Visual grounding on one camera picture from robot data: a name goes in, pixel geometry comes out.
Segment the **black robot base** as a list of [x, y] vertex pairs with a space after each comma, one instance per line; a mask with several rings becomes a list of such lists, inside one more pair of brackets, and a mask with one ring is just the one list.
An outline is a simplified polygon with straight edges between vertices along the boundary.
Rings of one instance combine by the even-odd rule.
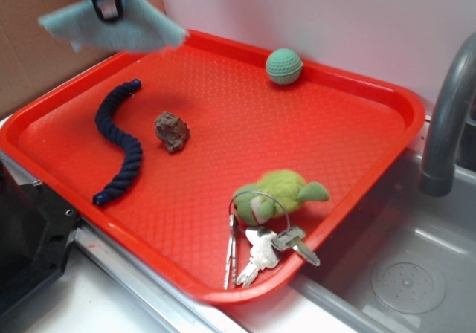
[[1, 318], [65, 271], [79, 213], [46, 184], [1, 165]]

